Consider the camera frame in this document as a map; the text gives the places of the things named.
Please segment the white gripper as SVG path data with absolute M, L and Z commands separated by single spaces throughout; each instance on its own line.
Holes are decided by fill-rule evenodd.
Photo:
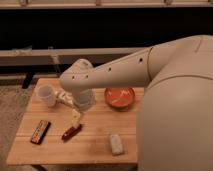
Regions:
M 92 89 L 85 89 L 72 92 L 73 103 L 80 111 L 86 111 L 95 103 L 95 95 Z M 81 114 L 72 110 L 72 126 L 77 128 L 81 119 Z

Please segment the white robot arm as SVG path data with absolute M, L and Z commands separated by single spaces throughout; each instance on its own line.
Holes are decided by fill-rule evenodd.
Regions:
M 139 171 L 213 171 L 213 36 L 145 48 L 97 68 L 67 69 L 63 89 L 143 87 Z

